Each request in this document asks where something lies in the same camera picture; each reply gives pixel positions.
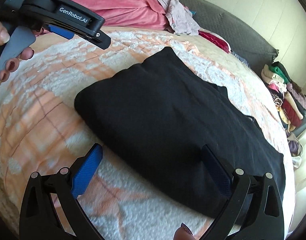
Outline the left hand with red nails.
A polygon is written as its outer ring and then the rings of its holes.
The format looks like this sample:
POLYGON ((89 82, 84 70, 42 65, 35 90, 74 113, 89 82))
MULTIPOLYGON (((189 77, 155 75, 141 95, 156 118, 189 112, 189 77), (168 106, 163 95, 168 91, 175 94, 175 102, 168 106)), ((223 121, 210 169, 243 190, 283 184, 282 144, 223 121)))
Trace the left hand with red nails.
POLYGON ((19 67, 20 60, 29 60, 35 51, 30 47, 36 36, 41 34, 42 24, 36 23, 32 28, 14 27, 0 19, 0 82, 9 79, 10 74, 19 67))

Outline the right hand thumb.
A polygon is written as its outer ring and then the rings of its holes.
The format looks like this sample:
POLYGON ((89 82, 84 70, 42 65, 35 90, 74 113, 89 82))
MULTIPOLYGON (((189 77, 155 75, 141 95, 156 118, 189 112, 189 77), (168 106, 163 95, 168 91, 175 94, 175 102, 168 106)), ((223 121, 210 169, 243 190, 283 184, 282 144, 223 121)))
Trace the right hand thumb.
POLYGON ((195 240, 192 231, 182 223, 174 233, 173 240, 195 240))

